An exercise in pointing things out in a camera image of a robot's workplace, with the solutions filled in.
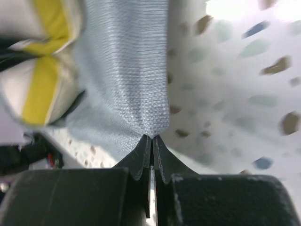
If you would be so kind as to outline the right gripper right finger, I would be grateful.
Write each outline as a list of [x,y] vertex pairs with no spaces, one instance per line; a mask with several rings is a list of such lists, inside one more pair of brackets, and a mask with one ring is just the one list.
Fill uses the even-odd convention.
[[173,155],[160,136],[152,147],[157,225],[300,225],[287,189],[275,177],[201,175]]

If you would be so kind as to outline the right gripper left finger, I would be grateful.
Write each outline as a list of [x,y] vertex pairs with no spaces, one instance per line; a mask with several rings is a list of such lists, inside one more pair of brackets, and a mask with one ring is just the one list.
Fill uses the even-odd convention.
[[28,170],[0,205],[3,226],[144,226],[150,217],[151,140],[112,168]]

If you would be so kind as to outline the white pillow yellow edge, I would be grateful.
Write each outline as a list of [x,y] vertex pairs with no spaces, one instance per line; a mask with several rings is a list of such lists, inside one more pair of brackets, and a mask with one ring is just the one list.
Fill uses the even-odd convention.
[[0,96],[23,124],[60,119],[80,94],[73,58],[84,25],[80,0],[0,3]]

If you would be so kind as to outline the grey-blue pillowcase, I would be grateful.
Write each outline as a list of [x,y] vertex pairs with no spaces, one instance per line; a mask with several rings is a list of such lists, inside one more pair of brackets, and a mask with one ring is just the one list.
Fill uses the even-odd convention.
[[85,0],[82,95],[48,134],[82,167],[111,167],[169,126],[166,0]]

